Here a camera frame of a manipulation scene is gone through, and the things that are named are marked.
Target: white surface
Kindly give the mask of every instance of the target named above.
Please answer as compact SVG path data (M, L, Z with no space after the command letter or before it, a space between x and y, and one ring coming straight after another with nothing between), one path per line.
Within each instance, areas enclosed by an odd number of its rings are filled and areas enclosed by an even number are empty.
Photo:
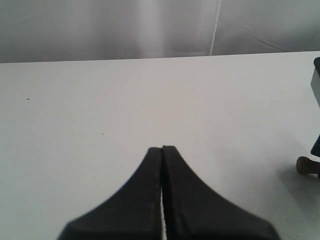
M320 132L319 55L0 64L0 239L55 239L161 145L283 239L318 239L320 181L295 162Z

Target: rubber gripper pad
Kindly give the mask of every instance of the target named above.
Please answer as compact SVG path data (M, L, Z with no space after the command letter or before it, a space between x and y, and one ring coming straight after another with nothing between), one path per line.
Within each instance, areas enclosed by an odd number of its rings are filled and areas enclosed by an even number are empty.
M161 148L110 199L68 223L59 240L161 240Z
M174 146L162 148L162 201L168 240L279 240L273 226L225 200L189 168Z

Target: gray backdrop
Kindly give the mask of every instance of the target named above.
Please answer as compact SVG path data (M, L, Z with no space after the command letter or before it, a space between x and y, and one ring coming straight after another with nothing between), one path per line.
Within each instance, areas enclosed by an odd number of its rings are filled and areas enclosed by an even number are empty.
M320 50L319 0L0 0L0 63Z

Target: brown object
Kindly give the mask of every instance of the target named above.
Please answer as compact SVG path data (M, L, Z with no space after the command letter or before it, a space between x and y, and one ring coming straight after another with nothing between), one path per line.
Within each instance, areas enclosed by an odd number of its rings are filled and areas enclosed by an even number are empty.
M296 160L296 171L299 174L318 174L320 175L320 162L312 161L306 156L300 156Z

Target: white table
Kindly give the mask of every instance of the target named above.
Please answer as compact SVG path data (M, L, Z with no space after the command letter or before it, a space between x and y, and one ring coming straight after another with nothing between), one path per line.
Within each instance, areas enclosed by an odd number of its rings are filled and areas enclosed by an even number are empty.
M283 240L319 239L320 181L295 170L320 133L318 56L0 64L0 239L54 240L162 145Z

